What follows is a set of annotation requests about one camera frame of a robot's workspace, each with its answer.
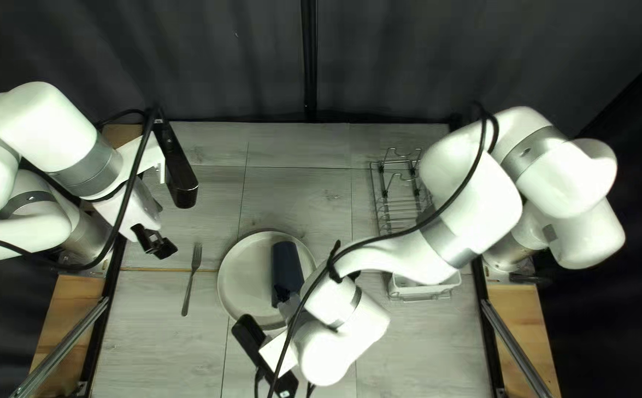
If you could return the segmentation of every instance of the fork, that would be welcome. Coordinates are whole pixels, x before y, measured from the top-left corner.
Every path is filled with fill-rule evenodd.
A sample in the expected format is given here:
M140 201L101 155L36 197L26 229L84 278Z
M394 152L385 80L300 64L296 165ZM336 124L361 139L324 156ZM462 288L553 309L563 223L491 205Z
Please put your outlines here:
M191 276L188 278L188 288L185 289L184 308L181 310L182 317L188 315L188 303L191 301L192 276L194 276L198 268L201 267L201 256L202 244L200 242L196 242L192 247Z

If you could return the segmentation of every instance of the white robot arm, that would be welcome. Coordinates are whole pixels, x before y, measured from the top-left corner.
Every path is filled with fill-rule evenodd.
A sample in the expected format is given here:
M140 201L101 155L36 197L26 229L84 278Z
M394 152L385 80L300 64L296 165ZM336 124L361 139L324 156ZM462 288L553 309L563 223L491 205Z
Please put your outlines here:
M605 199L616 173L608 146L595 140L571 141L531 108L511 108L495 118L500 131L493 152L484 153L473 176L439 217L412 233L348 252L335 263L340 283L322 276L304 306L313 318L294 330L280 375L299 365L311 383L334 384L382 337L389 313L347 277L352 272L376 269L422 284L441 283L481 254L484 261L505 261L508 255L513 260L512 251L495 250L503 237L512 236L530 240L530 249L550 247L568 268L593 265L620 248L625 235ZM485 129L490 142L492 124ZM481 122L459 129L422 158L420 177L435 208L442 207L466 178L481 130ZM528 199L524 210L518 190ZM529 239L518 237L520 231ZM320 273L316 270L308 278L302 296ZM272 369L286 338L284 332L259 351Z
M0 241L30 252L62 244L83 261L94 258L104 245L97 235L105 231L41 177L19 170L19 162L26 158L114 224L140 142L139 137L113 149L50 84L33 82L0 94ZM163 183L165 159L157 140L148 140L138 172L156 167ZM139 180L120 232L141 240L134 226L139 234L161 228L157 204ZM0 259L17 255L0 247Z

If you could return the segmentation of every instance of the round white plate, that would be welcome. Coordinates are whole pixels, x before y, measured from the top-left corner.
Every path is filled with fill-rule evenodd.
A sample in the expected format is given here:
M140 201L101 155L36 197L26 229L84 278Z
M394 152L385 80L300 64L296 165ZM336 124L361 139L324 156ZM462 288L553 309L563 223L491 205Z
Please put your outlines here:
M306 245L283 232L257 232L237 242L218 271L220 303L234 320L250 314L264 330L285 326L279 310L272 307L272 245L281 241L296 244L304 279L316 268Z

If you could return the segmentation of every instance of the dish rack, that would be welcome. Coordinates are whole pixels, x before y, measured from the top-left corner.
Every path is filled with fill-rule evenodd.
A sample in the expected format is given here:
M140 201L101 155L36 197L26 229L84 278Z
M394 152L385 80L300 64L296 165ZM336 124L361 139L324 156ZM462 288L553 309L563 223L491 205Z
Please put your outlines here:
M396 148L390 147L381 161L369 163L380 235L413 227L417 217L431 206L431 194L419 178L421 154L421 148L400 154ZM421 285L392 274L387 282L387 294L393 300L405 302L436 300L450 297L451 289L460 284L461 274L458 271L439 285Z

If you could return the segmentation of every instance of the metal rail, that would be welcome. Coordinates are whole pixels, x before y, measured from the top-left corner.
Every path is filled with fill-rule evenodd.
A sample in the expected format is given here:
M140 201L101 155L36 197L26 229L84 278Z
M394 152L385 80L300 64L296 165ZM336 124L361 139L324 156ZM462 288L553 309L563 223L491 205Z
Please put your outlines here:
M520 370L522 370L528 384L532 388L532 391L534 391L540 398L552 398L552 393L546 386L545 381L539 376L538 371L532 365L528 356L525 355L525 351L520 348L520 344L518 344L518 341L505 325L505 322L503 322L500 315L498 315L498 312L493 308L493 304L488 300L483 299L481 300L481 310L486 318L488 318L488 321L491 323L498 336L500 336L505 347L508 348L510 355L518 364Z
M75 346L84 332L92 326L104 310L107 309L107 303L109 303L109 297L102 297L95 308L90 310L90 312L85 315L85 318L82 318L75 327L60 340L60 343L58 343L51 353L41 361L38 367L25 378L24 382L9 395L9 398L30 397Z

